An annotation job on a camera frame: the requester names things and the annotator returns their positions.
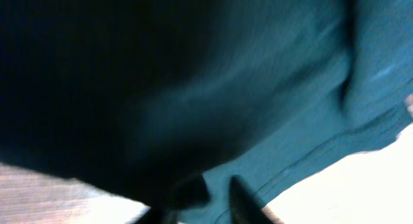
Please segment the black shirt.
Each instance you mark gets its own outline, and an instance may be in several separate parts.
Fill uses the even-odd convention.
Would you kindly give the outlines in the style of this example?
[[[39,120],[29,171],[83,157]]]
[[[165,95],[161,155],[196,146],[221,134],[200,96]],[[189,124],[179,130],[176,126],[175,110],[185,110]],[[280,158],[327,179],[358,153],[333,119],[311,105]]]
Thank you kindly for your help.
[[[412,0],[1,0],[1,161],[230,223],[412,121]]]

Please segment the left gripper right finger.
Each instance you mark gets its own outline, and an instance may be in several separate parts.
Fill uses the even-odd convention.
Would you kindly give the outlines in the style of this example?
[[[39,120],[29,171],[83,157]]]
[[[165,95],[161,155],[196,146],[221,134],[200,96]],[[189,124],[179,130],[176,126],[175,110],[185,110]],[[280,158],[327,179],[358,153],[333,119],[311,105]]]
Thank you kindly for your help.
[[[240,176],[230,178],[228,207],[231,224],[276,224],[260,207],[259,200],[250,192]]]

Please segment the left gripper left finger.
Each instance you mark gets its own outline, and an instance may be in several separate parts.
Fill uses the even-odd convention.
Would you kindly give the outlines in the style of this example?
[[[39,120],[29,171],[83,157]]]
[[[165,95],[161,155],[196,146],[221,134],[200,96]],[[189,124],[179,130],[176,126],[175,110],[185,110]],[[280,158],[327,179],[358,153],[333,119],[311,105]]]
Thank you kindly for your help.
[[[202,175],[197,175],[173,189],[171,208],[150,207],[134,224],[178,224],[180,211],[204,207],[209,201],[207,183]]]

